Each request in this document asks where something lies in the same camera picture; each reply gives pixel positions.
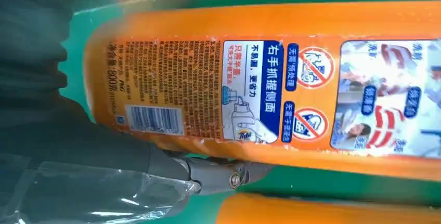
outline hand illustration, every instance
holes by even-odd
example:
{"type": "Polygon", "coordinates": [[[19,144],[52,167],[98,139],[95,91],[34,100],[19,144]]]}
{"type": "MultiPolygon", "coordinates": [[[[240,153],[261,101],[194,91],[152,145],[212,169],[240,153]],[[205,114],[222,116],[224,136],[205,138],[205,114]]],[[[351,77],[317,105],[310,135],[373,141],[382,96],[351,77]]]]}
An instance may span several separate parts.
{"type": "Polygon", "coordinates": [[[273,143],[277,140],[276,134],[269,130],[260,120],[253,119],[252,123],[239,123],[239,128],[249,129],[256,133],[256,136],[266,143],[273,143]]]}

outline orange bottle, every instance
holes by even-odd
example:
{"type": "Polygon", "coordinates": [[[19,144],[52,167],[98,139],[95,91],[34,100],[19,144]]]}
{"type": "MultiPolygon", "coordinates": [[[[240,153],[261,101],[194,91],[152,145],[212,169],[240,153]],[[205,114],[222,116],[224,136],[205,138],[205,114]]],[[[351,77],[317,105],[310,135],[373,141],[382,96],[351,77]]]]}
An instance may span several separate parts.
{"type": "Polygon", "coordinates": [[[441,180],[440,8],[314,3],[128,15],[88,42],[89,105],[98,123],[164,149],[441,180]]]}
{"type": "Polygon", "coordinates": [[[338,201],[324,203],[240,193],[225,200],[216,224],[435,224],[439,223],[440,215],[436,209],[422,207],[338,201]]]}

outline green surface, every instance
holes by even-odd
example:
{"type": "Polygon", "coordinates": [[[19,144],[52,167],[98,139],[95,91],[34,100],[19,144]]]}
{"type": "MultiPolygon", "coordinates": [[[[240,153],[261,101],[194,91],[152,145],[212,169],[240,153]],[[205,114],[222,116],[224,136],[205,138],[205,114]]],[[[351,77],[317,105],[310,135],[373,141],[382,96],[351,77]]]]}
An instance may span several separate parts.
{"type": "MultiPolygon", "coordinates": [[[[212,7],[242,4],[332,1],[389,1],[389,0],[154,0],[149,9],[212,7]]],[[[71,38],[66,41],[69,59],[60,68],[69,76],[69,86],[61,90],[87,108],[82,81],[82,53],[85,43],[98,25],[122,16],[119,7],[87,12],[74,17],[71,38]]],[[[277,167],[266,179],[240,189],[280,196],[314,196],[331,199],[405,202],[408,204],[441,206],[441,183],[331,172],[297,167],[277,167]]],[[[230,193],[196,196],[188,208],[176,217],[157,223],[215,223],[222,201],[230,193]]]]}

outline bottle label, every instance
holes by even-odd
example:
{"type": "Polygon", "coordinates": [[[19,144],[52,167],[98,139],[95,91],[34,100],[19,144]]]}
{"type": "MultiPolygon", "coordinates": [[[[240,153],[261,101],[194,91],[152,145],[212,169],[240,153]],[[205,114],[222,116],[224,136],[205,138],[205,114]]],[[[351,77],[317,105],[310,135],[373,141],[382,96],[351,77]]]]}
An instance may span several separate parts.
{"type": "Polygon", "coordinates": [[[203,140],[194,152],[265,143],[441,158],[438,41],[230,39],[109,43],[110,114],[98,121],[167,148],[203,140]]]}

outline person illustration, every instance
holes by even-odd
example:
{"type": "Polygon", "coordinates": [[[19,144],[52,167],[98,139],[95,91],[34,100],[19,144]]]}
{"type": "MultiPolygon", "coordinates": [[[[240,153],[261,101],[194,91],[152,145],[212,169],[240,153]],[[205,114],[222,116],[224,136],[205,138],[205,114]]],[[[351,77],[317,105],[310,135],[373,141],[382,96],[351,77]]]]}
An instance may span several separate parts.
{"type": "Polygon", "coordinates": [[[396,139],[400,138],[401,128],[405,117],[397,108],[375,106],[373,116],[356,115],[347,126],[343,126],[346,133],[339,146],[345,149],[374,149],[393,148],[396,139]],[[361,146],[357,137],[364,137],[361,146]]]}
{"type": "MultiPolygon", "coordinates": [[[[353,51],[361,47],[363,45],[357,45],[353,51]]],[[[378,88],[378,96],[405,93],[409,83],[417,76],[417,63],[412,59],[412,53],[403,46],[382,44],[379,54],[378,58],[369,56],[363,62],[343,63],[339,91],[349,91],[354,87],[362,90],[363,86],[373,84],[378,88]]]]}

